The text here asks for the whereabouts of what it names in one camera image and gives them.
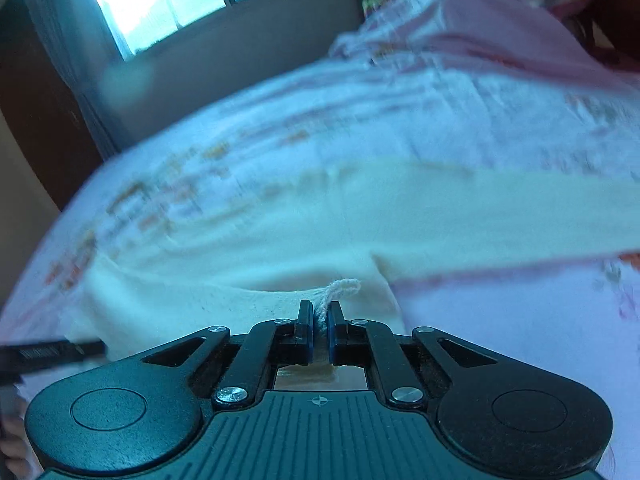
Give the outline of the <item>dark wooden door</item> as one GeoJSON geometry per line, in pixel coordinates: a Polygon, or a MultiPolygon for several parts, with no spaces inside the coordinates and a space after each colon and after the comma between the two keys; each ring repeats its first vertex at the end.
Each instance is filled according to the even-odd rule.
{"type": "Polygon", "coordinates": [[[24,0],[6,0],[1,7],[1,109],[29,166],[64,209],[102,157],[24,0]]]}

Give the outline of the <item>floral pink bed sheet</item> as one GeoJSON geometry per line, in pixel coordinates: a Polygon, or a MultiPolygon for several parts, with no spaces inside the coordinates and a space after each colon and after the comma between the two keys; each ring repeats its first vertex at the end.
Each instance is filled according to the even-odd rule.
{"type": "MultiPolygon", "coordinates": [[[[366,162],[580,174],[639,186],[639,88],[559,84],[423,55],[331,60],[209,107],[108,162],[63,212],[1,318],[5,342],[66,336],[97,252],[306,172],[366,162]]],[[[630,252],[390,285],[401,333],[431,325],[582,382],[639,474],[639,245],[630,252]]]]}

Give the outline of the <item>cream knit sweater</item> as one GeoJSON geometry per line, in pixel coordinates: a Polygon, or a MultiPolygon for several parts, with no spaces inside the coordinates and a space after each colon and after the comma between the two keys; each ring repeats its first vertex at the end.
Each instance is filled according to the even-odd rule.
{"type": "Polygon", "coordinates": [[[639,187],[580,174],[366,162],[311,171],[97,252],[63,330],[112,360],[211,325],[317,314],[399,327],[390,285],[630,252],[639,187]]]}

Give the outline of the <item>pink blanket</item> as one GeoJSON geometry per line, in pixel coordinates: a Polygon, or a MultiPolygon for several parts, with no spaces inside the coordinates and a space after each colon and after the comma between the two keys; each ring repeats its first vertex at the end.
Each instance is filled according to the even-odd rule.
{"type": "Polygon", "coordinates": [[[638,70],[608,67],[544,9],[520,0],[390,0],[338,36],[332,58],[400,52],[468,70],[515,70],[598,89],[639,88],[638,70]]]}

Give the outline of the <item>red white headboard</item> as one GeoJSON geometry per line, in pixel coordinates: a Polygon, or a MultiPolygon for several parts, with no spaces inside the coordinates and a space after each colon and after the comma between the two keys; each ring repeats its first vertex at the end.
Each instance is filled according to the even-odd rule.
{"type": "Polygon", "coordinates": [[[582,19],[585,49],[593,58],[639,73],[639,0],[591,0],[582,19]]]}

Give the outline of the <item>left grey curtain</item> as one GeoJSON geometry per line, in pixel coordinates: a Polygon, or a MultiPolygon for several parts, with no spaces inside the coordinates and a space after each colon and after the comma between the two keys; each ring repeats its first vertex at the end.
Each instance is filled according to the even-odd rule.
{"type": "Polygon", "coordinates": [[[99,71],[115,53],[96,0],[24,0],[50,61],[78,104],[99,154],[120,152],[117,122],[99,89],[99,71]]]}

